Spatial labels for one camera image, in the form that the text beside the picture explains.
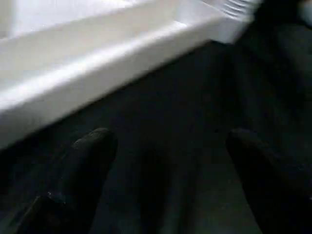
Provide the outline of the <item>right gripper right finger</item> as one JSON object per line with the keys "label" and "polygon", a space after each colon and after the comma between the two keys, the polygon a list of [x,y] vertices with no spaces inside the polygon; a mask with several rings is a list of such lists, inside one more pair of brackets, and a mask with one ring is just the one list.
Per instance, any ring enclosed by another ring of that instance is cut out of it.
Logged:
{"label": "right gripper right finger", "polygon": [[247,129],[232,129],[226,149],[262,233],[312,232],[311,158],[280,153]]}

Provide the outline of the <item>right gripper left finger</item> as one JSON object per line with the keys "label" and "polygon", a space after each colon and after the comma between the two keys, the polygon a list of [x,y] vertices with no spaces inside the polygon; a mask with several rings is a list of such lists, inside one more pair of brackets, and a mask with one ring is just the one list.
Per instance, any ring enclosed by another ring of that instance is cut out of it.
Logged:
{"label": "right gripper left finger", "polygon": [[16,221],[15,233],[88,233],[116,151],[117,137],[105,128],[77,140]]}

